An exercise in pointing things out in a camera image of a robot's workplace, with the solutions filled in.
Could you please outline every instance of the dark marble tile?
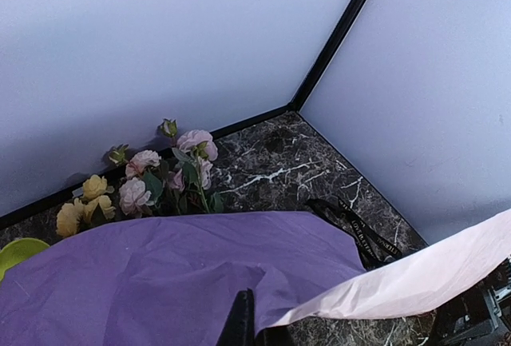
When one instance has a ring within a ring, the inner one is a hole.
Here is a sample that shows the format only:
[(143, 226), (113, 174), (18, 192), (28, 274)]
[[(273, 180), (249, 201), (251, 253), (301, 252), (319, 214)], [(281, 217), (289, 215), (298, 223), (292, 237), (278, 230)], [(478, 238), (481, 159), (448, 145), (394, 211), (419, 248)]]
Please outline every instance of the dark marble tile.
[[(213, 182), (231, 211), (304, 210), (311, 198), (341, 197), (405, 254), (426, 244), (378, 192), (300, 116), (283, 116), (219, 139)], [(58, 241), (60, 206), (0, 232), (0, 247), (18, 237)], [(341, 223), (349, 230), (347, 224)], [(397, 320), (307, 318), (290, 327), (297, 345), (420, 345), (433, 315)]]
[(304, 210), (309, 198), (336, 202), (339, 196), (405, 254), (426, 246), (360, 173), (295, 113), (231, 134), (217, 145), (216, 189), (235, 211)]

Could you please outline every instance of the purple paper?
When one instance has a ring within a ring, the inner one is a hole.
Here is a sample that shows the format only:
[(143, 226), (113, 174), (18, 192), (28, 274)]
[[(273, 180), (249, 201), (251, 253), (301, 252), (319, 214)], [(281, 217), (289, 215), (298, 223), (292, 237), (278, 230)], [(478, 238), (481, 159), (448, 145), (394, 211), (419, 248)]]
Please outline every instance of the purple paper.
[(353, 239), (310, 213), (104, 225), (6, 273), (0, 344), (214, 345), (239, 290), (259, 331), (364, 271)]

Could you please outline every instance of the white wall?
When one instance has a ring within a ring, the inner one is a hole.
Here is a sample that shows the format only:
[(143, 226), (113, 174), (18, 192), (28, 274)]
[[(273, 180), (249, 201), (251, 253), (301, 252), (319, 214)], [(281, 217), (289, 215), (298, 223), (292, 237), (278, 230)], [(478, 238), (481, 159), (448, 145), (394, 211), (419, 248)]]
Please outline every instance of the white wall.
[(429, 242), (511, 208), (511, 0), (369, 0), (303, 114)]
[(287, 104), (349, 0), (0, 0), (0, 216), (83, 181), (163, 117)]

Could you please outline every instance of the pink paper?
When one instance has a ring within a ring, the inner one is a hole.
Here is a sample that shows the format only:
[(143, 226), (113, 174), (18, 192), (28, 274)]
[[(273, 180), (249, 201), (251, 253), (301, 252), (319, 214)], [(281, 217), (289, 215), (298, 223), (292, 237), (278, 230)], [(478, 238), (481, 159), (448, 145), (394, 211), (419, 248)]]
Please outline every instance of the pink paper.
[(273, 326), (306, 316), (372, 320), (429, 312), (488, 276), (509, 254), (511, 210), (341, 283), (288, 311)]

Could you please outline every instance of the lime green object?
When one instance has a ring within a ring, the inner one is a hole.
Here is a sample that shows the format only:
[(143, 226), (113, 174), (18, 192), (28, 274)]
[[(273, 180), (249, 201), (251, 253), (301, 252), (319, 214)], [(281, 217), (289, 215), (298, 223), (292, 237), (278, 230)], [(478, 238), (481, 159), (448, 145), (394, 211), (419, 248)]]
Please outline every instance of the lime green object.
[(0, 251), (0, 281), (7, 269), (28, 260), (30, 257), (49, 248), (49, 245), (37, 238), (22, 238), (8, 243)]

